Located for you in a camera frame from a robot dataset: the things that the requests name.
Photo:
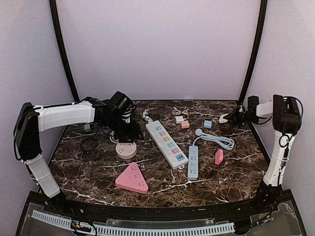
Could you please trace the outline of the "white square charger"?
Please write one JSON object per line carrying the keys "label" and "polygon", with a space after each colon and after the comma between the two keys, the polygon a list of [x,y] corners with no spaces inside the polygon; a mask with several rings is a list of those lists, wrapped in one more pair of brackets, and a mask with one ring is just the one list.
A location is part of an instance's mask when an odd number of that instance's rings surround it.
{"label": "white square charger", "polygon": [[219,123],[227,123],[229,114],[222,114],[219,118]]}

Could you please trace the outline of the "pink round socket base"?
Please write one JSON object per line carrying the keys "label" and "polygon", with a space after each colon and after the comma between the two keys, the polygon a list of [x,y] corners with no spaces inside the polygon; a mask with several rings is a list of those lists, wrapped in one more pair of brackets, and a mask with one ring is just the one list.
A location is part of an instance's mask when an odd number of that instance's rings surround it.
{"label": "pink round socket base", "polygon": [[131,159],[137,154],[137,145],[135,142],[118,143],[116,144],[116,153],[121,159]]}

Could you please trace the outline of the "light blue charger plug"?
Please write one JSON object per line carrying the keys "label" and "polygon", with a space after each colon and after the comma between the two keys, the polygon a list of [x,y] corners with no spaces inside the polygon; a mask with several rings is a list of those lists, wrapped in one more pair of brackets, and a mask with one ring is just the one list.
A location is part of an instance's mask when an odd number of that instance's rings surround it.
{"label": "light blue charger plug", "polygon": [[204,120],[203,127],[204,127],[204,128],[207,128],[207,129],[211,129],[211,128],[212,128],[212,121],[210,121],[210,120]]}

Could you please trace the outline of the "green plug adapter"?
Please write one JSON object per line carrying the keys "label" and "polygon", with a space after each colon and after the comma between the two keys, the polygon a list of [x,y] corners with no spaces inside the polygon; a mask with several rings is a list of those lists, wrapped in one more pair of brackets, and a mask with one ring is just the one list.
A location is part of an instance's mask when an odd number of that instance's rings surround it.
{"label": "green plug adapter", "polygon": [[91,125],[90,124],[84,124],[83,128],[84,128],[85,132],[91,132]]}

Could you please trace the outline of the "pink square plug adapter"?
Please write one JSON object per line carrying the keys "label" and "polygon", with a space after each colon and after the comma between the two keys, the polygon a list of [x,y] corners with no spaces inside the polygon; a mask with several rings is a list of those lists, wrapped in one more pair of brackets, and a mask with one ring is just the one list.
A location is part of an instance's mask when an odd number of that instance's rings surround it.
{"label": "pink square plug adapter", "polygon": [[218,149],[218,151],[215,154],[215,164],[216,165],[220,165],[222,163],[223,156],[224,156],[223,150],[222,149]]}

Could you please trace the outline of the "pink triangular power socket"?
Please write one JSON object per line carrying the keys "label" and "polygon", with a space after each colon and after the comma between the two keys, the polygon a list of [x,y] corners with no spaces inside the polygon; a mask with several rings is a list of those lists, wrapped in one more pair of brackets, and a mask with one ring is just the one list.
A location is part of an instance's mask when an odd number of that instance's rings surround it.
{"label": "pink triangular power socket", "polygon": [[149,187],[139,169],[137,163],[132,162],[116,178],[115,186],[136,193],[147,194]]}

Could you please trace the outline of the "pink charger plug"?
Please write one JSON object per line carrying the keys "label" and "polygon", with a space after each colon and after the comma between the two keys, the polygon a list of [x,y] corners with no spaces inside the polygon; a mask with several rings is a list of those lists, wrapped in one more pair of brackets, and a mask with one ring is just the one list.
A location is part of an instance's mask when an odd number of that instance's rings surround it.
{"label": "pink charger plug", "polygon": [[182,129],[188,129],[190,127],[190,123],[188,120],[184,120],[181,122],[181,128]]}

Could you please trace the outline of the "white multicolour power strip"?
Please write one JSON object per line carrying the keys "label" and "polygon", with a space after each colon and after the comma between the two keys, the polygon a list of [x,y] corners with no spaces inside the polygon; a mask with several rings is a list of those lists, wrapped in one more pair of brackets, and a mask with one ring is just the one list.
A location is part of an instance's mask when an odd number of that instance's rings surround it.
{"label": "white multicolour power strip", "polygon": [[171,168],[183,169],[189,160],[164,126],[156,120],[147,123],[145,127]]}

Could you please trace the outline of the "white charger with pink cable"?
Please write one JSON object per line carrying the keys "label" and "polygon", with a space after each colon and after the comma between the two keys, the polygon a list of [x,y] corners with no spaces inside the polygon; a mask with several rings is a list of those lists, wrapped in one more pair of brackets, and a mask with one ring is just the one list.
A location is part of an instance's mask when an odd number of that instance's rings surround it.
{"label": "white charger with pink cable", "polygon": [[189,118],[189,113],[187,109],[181,111],[177,109],[176,107],[173,108],[172,115],[175,118],[176,124],[180,124],[181,122]]}

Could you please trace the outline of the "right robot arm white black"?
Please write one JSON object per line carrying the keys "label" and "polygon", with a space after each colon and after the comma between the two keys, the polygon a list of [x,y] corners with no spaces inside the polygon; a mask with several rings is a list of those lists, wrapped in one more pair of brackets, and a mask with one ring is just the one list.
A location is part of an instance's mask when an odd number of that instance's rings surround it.
{"label": "right robot arm white black", "polygon": [[274,147],[263,183],[268,187],[278,187],[283,182],[292,144],[302,126],[303,114],[303,104],[296,97],[274,94],[272,100],[260,103],[258,96],[250,96],[247,108],[238,105],[231,113],[221,115],[219,123],[230,122],[242,126],[248,122],[256,125],[272,122]]}

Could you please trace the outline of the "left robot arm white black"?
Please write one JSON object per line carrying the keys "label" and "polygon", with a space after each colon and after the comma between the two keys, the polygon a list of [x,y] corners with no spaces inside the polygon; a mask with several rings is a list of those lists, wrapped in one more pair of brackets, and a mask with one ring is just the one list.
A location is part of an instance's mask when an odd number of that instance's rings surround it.
{"label": "left robot arm white black", "polygon": [[43,158],[39,134],[62,126],[96,123],[110,128],[120,143],[142,140],[140,124],[133,119],[135,109],[134,103],[122,93],[106,100],[86,97],[66,104],[35,106],[27,102],[22,105],[13,130],[14,155],[16,160],[25,163],[58,214],[69,211],[69,202],[60,196],[62,191]]}

